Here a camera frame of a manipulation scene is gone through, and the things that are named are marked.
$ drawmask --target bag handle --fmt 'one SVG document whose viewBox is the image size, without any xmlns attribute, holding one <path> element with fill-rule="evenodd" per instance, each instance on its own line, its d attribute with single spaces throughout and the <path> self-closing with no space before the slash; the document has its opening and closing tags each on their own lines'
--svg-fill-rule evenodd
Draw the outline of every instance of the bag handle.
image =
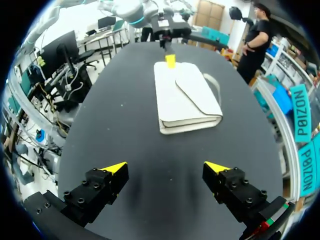
<svg viewBox="0 0 320 240">
<path fill-rule="evenodd" d="M 222 102 L 221 102 L 220 84 L 213 76 L 209 75 L 208 73 L 204 73 L 203 77 L 215 86 L 218 92 L 218 103 L 221 107 Z"/>
</svg>

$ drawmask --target cardboard box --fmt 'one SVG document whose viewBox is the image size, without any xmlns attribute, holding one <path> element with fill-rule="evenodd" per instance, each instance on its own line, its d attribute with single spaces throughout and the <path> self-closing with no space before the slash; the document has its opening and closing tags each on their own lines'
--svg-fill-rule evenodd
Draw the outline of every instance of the cardboard box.
<svg viewBox="0 0 320 240">
<path fill-rule="evenodd" d="M 209 17 L 207 15 L 197 13 L 196 15 L 196 25 L 199 27 L 208 26 Z"/>
<path fill-rule="evenodd" d="M 213 4 L 211 5 L 210 16 L 211 16 L 212 18 L 220 19 L 220 20 L 221 20 L 223 14 L 224 14 L 224 9 L 225 9 L 225 6 L 222 6 L 222 5 L 213 3 Z"/>
<path fill-rule="evenodd" d="M 294 60 L 299 64 L 299 66 L 300 66 L 303 70 L 306 70 L 306 69 L 307 69 L 307 65 L 305 65 L 304 62 L 302 62 L 299 58 L 295 57 Z"/>
<path fill-rule="evenodd" d="M 209 19 L 209 23 L 208 23 L 208 27 L 211 29 L 215 29 L 215 30 L 220 30 L 220 25 L 221 25 L 221 20 L 214 18 L 214 17 L 210 17 Z"/>
<path fill-rule="evenodd" d="M 198 14 L 210 15 L 212 3 L 209 1 L 201 0 L 198 6 Z"/>
</svg>

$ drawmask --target man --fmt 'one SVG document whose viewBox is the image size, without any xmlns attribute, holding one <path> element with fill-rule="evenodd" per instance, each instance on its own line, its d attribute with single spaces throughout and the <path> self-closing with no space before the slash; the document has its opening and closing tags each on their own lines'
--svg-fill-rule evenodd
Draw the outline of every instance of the man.
<svg viewBox="0 0 320 240">
<path fill-rule="evenodd" d="M 142 28 L 142 33 L 141 33 L 141 42 L 146 42 L 148 40 L 148 37 L 150 35 L 150 42 L 155 41 L 155 35 L 152 27 L 145 26 Z"/>
<path fill-rule="evenodd" d="M 266 51 L 272 41 L 272 27 L 269 22 L 270 10 L 263 4 L 254 5 L 257 22 L 253 25 L 246 38 L 245 45 L 242 47 L 242 57 L 237 71 L 247 84 L 255 76 L 265 60 Z"/>
</svg>

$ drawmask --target teal box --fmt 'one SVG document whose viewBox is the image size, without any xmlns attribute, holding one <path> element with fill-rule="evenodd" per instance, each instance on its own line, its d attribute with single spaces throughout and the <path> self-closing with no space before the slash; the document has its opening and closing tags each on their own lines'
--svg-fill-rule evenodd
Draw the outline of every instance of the teal box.
<svg viewBox="0 0 320 240">
<path fill-rule="evenodd" d="M 222 44 L 228 45 L 230 36 L 224 34 L 218 30 L 212 29 L 210 27 L 204 26 L 202 28 L 201 35 L 206 37 L 207 39 L 211 39 L 213 41 L 219 41 Z"/>
</svg>

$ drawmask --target table surface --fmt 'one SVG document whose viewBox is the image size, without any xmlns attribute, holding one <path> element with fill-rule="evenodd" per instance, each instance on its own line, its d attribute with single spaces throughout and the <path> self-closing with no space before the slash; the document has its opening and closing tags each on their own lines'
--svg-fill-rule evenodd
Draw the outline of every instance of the table surface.
<svg viewBox="0 0 320 240">
<path fill-rule="evenodd" d="M 204 161 L 239 167 L 271 201 L 282 195 L 277 146 L 250 88 L 217 53 L 172 44 L 177 62 L 196 64 L 220 83 L 222 122 L 174 135 L 159 131 L 154 64 L 157 42 L 123 48 L 99 75 L 63 147 L 58 193 L 91 168 L 128 162 L 129 181 L 87 229 L 113 240 L 238 239 L 245 226 L 202 180 Z"/>
</svg>

